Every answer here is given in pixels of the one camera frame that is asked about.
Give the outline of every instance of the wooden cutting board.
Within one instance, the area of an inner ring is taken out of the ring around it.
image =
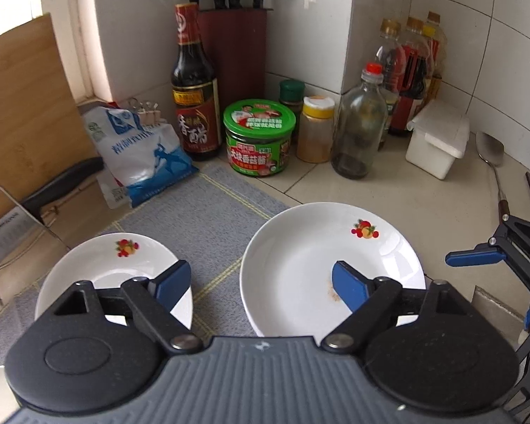
[[[0,185],[23,199],[96,156],[66,81],[51,16],[0,36]],[[0,216],[13,204],[0,193]]]

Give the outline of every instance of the white box lid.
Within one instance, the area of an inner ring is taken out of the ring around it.
[[[456,107],[431,100],[406,127],[423,132],[428,143],[454,158],[464,157],[469,139],[469,117]]]

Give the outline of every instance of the spoon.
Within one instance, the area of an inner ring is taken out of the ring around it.
[[[495,172],[497,188],[499,189],[499,222],[502,223],[502,216],[510,215],[509,203],[501,189],[501,182],[499,182],[499,174],[497,172],[497,166],[502,164],[502,158],[505,154],[505,146],[495,137],[485,134],[485,132],[477,132],[476,143],[479,157],[489,164]]]

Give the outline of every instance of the red bottle cap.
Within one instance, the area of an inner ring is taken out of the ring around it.
[[[383,73],[383,67],[380,64],[376,64],[375,62],[369,62],[365,69],[368,73],[372,73],[374,75],[380,75]]]

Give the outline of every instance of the green lid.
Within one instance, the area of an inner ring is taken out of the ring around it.
[[[281,88],[279,100],[292,102],[302,101],[304,97],[304,83],[302,81],[284,79],[279,83],[279,87]]]
[[[296,122],[291,110],[271,100],[240,100],[224,110],[226,129],[242,137],[282,137],[294,129]]]

